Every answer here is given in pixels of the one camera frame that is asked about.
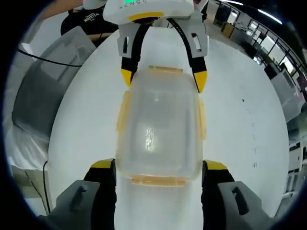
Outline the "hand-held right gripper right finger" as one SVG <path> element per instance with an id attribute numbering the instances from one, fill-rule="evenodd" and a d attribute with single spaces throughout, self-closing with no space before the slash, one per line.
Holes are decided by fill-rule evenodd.
<path id="1" fill-rule="evenodd" d="M 261 199 L 220 162 L 203 161 L 201 203 L 204 230 L 269 230 L 274 225 Z"/>

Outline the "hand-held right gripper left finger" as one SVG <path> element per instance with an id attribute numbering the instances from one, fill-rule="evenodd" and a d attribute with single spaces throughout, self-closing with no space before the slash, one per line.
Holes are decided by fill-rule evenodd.
<path id="1" fill-rule="evenodd" d="M 116 161 L 91 165 L 84 179 L 76 180 L 58 197 L 56 207 L 39 216 L 45 230 L 113 230 L 116 208 Z"/>

